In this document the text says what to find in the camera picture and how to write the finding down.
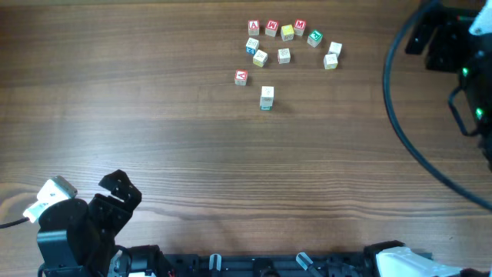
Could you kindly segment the brown picture block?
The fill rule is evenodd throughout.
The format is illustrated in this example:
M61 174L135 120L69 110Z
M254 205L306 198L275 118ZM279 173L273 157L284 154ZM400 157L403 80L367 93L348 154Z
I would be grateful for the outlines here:
M278 63L287 64L291 61L291 53L289 48L281 48L278 50Z

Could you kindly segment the white block blue side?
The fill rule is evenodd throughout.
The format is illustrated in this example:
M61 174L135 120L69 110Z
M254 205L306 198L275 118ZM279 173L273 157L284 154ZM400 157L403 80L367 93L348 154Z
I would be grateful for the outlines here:
M261 107L271 107L273 105L272 97L261 97L260 106Z

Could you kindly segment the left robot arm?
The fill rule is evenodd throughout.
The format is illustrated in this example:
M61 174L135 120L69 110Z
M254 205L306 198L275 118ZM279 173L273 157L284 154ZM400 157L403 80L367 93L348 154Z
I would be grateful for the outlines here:
M44 263L38 275L175 276L158 246L125 248L115 243L141 202L141 192L127 174L117 170L99 185L111 194L96 194L90 202L64 200L42 213L37 243Z

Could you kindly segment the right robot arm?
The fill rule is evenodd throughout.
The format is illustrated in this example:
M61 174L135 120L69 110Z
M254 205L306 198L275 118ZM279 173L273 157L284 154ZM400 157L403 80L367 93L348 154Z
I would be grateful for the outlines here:
M394 37L384 60L382 92L387 117L396 136L415 160L436 180L466 200L490 210L491 203L466 190L435 168L412 145L397 119L391 98L391 72L395 53L406 33L405 52L427 52L426 68L455 72L458 85L447 105L462 135L479 135L480 149L491 159L491 3L479 11L451 8L439 1L422 2Z

